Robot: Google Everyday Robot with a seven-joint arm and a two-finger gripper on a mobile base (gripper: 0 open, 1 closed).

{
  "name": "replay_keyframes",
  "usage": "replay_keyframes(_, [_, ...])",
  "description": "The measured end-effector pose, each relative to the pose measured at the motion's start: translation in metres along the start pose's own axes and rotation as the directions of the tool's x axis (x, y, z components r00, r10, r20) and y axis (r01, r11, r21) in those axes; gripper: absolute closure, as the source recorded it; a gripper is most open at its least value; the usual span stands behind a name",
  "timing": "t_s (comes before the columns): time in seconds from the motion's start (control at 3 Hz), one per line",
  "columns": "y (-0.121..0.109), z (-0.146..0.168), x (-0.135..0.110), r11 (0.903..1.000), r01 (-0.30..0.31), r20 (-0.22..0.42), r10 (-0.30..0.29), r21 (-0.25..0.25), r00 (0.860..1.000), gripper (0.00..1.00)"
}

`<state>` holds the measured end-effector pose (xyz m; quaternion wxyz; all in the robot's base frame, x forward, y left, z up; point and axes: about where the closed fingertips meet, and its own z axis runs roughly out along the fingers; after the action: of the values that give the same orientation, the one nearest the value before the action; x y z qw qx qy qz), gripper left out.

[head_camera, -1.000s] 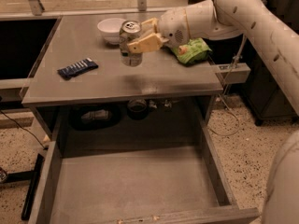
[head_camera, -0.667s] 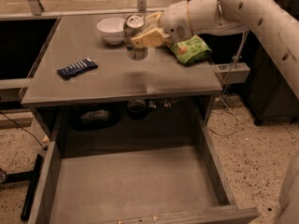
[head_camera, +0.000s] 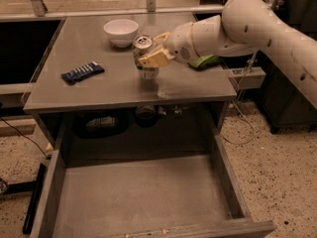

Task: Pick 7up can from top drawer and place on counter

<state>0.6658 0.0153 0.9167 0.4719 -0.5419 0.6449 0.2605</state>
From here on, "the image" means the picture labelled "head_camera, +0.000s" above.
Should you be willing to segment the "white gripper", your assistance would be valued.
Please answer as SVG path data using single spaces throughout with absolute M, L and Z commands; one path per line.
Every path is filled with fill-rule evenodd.
M 162 33 L 154 37 L 158 45 L 166 42 L 165 48 L 153 50 L 149 54 L 138 58 L 141 67 L 163 67 L 169 65 L 174 58 L 182 63 L 189 63 L 199 58 L 192 43 L 192 26 L 189 22 L 176 27 L 171 32 Z

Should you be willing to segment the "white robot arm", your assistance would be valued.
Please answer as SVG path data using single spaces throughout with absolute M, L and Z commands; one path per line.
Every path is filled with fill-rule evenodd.
M 141 66 L 260 51 L 317 107 L 317 41 L 283 23 L 263 0 L 227 0 L 220 15 L 181 25 L 157 36 L 155 43 L 138 58 Z

